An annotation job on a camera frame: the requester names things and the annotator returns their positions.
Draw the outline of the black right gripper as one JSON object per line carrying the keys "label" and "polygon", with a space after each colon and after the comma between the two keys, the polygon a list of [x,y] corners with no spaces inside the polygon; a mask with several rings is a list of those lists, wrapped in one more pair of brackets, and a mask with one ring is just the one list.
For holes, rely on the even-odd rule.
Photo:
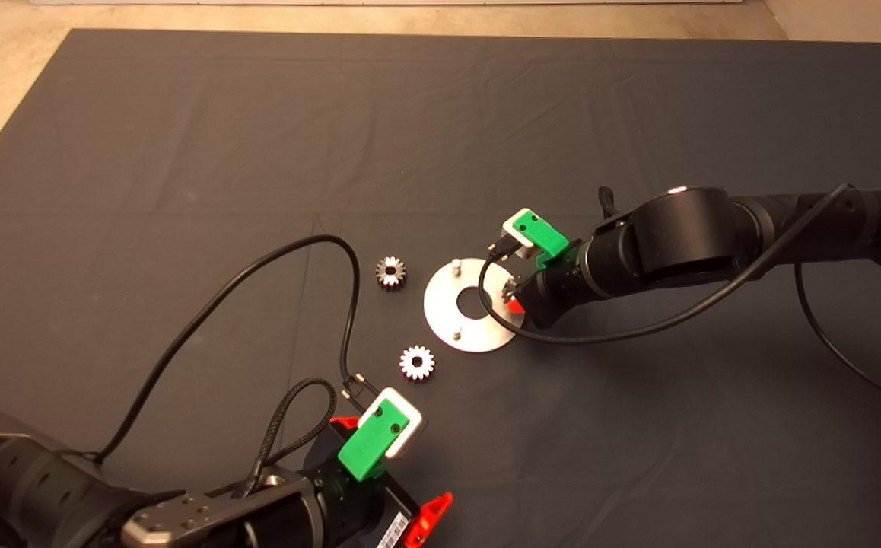
{"label": "black right gripper", "polygon": [[597,301],[597,292],[584,277],[584,243],[573,242],[518,283],[518,301],[509,299],[510,314],[526,314],[538,329],[555,325],[577,306]]}

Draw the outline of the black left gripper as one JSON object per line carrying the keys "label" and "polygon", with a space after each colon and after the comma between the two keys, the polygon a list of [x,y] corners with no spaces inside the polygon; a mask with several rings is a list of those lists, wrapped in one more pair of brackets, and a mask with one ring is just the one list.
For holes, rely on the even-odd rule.
{"label": "black left gripper", "polygon": [[[332,425],[357,428],[360,416],[333,416]],[[302,475],[312,483],[322,520],[321,547],[423,547],[454,502],[452,492],[420,507],[388,472],[355,479],[339,461],[351,434],[323,430],[309,448]]]}

